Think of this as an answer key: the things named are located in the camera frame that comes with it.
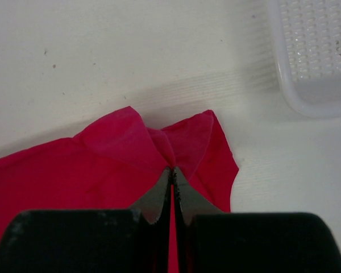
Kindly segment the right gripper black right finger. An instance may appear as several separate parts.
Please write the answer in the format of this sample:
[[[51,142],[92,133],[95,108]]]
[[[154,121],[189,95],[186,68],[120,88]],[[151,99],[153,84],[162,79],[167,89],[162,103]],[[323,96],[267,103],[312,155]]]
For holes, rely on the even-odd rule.
[[[225,213],[173,170],[180,272],[341,272],[341,252],[311,213]]]

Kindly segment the pink t shirt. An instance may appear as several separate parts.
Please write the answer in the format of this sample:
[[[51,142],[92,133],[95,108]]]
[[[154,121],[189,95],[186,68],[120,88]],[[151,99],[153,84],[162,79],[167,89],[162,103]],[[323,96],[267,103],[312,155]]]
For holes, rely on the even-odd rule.
[[[225,213],[238,173],[223,129],[211,110],[163,129],[147,127],[126,107],[71,138],[0,159],[0,241],[27,210],[127,209],[172,171],[167,272],[178,268],[173,170]]]

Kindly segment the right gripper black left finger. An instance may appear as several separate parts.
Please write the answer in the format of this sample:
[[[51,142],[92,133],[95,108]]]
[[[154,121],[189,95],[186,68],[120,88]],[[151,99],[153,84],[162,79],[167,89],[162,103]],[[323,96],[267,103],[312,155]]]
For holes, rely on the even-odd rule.
[[[167,272],[172,171],[127,209],[27,210],[0,241],[0,272]]]

